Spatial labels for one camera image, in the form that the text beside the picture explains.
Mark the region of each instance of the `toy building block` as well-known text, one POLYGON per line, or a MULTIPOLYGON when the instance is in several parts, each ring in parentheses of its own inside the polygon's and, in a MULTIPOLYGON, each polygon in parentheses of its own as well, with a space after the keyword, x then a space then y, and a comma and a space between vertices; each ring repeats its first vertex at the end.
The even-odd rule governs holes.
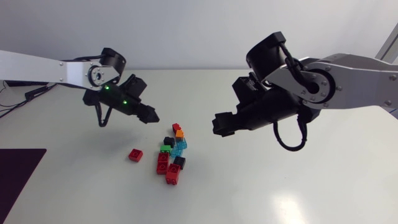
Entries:
POLYGON ((178 183, 178 175, 180 174, 181 167, 176 164, 170 164, 166 173, 166 183, 176 185, 178 183))
POLYGON ((163 143, 164 143, 166 146, 174 147, 175 141, 174 141, 174 138, 171 138, 171 137, 164 137, 163 143))
POLYGON ((130 159, 131 161, 136 161, 136 162, 138 162, 138 161, 141 159, 142 155, 144 155, 144 153, 143 153, 141 150, 133 149, 133 150, 130 152, 129 159, 130 159))
POLYGON ((177 130, 175 133, 176 140, 182 140, 184 138, 184 132, 182 130, 177 130))
POLYGON ((173 124, 173 132, 174 134, 177 132, 177 130, 181 130, 181 127, 179 124, 175 123, 173 124))
POLYGON ((169 166, 169 162, 158 162, 156 167, 156 173, 160 175, 166 174, 167 166, 169 166))
POLYGON ((169 154, 167 152, 160 152, 157 156, 157 174, 166 174, 169 166, 169 154))
POLYGON ((181 167, 181 170, 184 169, 184 165, 185 165, 185 158, 184 157, 180 157, 180 156, 176 156, 174 159, 173 164, 179 165, 181 167))
POLYGON ((171 146, 161 146, 160 152, 167 152, 170 154, 172 152, 172 147, 171 146))
POLYGON ((157 156, 157 162, 169 162, 169 154, 167 152, 160 152, 157 156))
POLYGON ((182 149, 179 149, 177 146, 175 146, 172 150, 171 157, 174 158, 176 156, 181 156, 182 155, 182 149))
POLYGON ((177 143, 176 143, 176 147, 179 150, 186 149, 187 148, 187 142, 186 142, 185 138, 183 138, 182 140, 178 140, 177 143))

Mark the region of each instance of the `white robotic arm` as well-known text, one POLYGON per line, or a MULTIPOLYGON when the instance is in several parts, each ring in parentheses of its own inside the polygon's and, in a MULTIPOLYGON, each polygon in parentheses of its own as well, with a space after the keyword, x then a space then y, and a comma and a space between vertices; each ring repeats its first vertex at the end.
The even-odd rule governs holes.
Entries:
POLYGON ((95 107, 101 127, 106 126, 112 109, 137 115, 144 123, 159 122, 155 109, 142 104, 139 98, 147 86, 142 79, 133 74, 123 84, 116 85, 125 65, 126 59, 110 48, 104 48, 99 56, 64 61, 0 50, 0 80, 51 82, 84 88, 83 101, 95 107), (109 106, 104 119, 100 103, 109 106))
POLYGON ((215 134, 225 137, 272 123, 282 147, 298 151, 307 141, 307 123, 322 109, 398 108, 398 65, 347 54, 297 60, 285 41, 282 33, 276 32, 249 51, 246 61, 253 72, 233 84, 239 100, 237 113, 216 114, 215 134), (295 114, 303 138, 300 145, 289 147, 282 142, 277 123, 295 114))

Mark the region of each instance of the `dark mat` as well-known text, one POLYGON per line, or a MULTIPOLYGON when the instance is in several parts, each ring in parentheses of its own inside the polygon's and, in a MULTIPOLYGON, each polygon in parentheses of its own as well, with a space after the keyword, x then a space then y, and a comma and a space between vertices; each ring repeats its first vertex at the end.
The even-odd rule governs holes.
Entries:
POLYGON ((46 151, 46 149, 0 149, 0 223, 4 223, 46 151))

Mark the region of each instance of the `white table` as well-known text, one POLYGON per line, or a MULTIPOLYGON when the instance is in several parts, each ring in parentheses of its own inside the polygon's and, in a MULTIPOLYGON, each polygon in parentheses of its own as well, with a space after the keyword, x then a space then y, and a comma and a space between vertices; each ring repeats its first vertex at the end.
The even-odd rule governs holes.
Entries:
MULTIPOLYGON (((306 147, 289 152, 272 126, 227 138, 212 133, 215 113, 236 112, 231 85, 247 70, 134 73, 148 84, 142 102, 156 108, 157 124, 115 111, 100 128, 84 91, 64 86, 0 119, 2 148, 48 150, 6 223, 398 220, 398 121, 383 109, 324 110, 308 125, 306 147), (188 149, 174 186, 155 166, 176 122, 188 149), (138 163, 127 158, 132 148, 144 151, 138 163)), ((280 122, 280 133, 287 144, 300 142, 295 118, 280 122)))

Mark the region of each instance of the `red block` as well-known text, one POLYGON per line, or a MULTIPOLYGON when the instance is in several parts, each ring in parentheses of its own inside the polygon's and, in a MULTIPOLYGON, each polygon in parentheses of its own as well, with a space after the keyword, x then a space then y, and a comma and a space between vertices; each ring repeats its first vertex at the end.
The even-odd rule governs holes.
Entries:
POLYGON ((169 165, 169 162, 158 162, 157 167, 156 167, 156 173, 157 174, 166 174, 167 173, 167 166, 169 165))
POLYGON ((132 161, 138 162, 143 155, 144 155, 144 153, 141 150, 133 149, 130 152, 129 159, 132 161))
POLYGON ((166 173, 166 183, 176 185, 178 183, 178 175, 180 174, 180 165, 170 164, 166 173))
POLYGON ((157 162, 167 162, 169 163, 169 153, 167 152, 160 152, 157 156, 157 162))
POLYGON ((173 124, 173 132, 174 134, 177 132, 177 130, 181 130, 181 127, 179 124, 175 123, 173 124))

